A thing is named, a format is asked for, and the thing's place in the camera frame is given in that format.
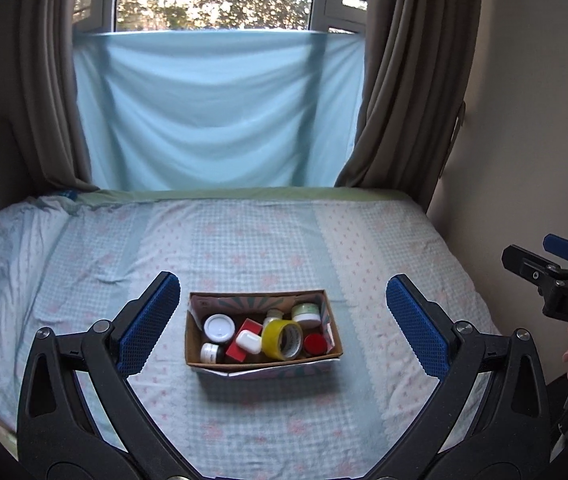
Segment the brown curtain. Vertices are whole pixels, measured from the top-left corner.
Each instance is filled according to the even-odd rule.
[[[0,118],[39,192],[93,190],[76,104],[74,0],[0,0]]]
[[[480,0],[368,0],[363,103],[336,186],[398,189],[428,209],[462,108]]]

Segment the blue sheet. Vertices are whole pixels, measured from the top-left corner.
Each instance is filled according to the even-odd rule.
[[[354,139],[364,40],[291,30],[75,38],[94,183],[332,186]]]

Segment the bed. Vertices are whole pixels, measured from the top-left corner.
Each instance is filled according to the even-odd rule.
[[[80,332],[112,319],[161,270],[179,277],[182,299],[129,383],[173,445],[209,477],[356,478],[387,452],[437,384],[386,307],[393,275],[407,274],[453,320],[497,333],[459,262],[420,208],[398,192],[42,197],[0,211],[0,433],[15,430],[35,331]],[[319,288],[327,291],[344,346],[331,372],[250,381],[187,367],[190,291]],[[120,446],[90,379],[79,375],[102,435]],[[464,436],[486,378],[476,381],[445,447]]]

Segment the screw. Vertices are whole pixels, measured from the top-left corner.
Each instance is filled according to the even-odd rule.
[[[458,321],[455,323],[455,329],[461,334],[470,334],[473,331],[473,325],[467,321]]]
[[[50,328],[48,326],[45,326],[44,328],[40,328],[35,333],[35,337],[37,339],[46,339],[48,336],[50,336]]]
[[[516,335],[522,341],[528,341],[530,339],[530,334],[528,333],[527,330],[524,330],[523,328],[519,328],[516,332]]]
[[[93,325],[93,331],[97,333],[106,332],[110,328],[110,322],[105,319],[96,321]]]

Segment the open box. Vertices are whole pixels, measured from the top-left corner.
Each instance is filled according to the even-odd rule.
[[[294,306],[301,303],[315,303],[320,306],[322,324],[316,331],[324,336],[328,344],[329,351],[325,355],[273,362],[263,354],[257,356],[249,354],[243,363],[200,362],[200,349],[202,344],[208,341],[202,332],[202,325],[204,319],[211,314],[227,314],[234,320],[235,329],[238,330],[247,317],[261,324],[269,309],[279,309],[286,317],[287,314],[290,315]],[[184,339],[187,365],[200,373],[230,378],[257,379],[314,375],[327,371],[334,362],[339,361],[343,353],[333,311],[323,290],[257,294],[192,292],[189,297]]]

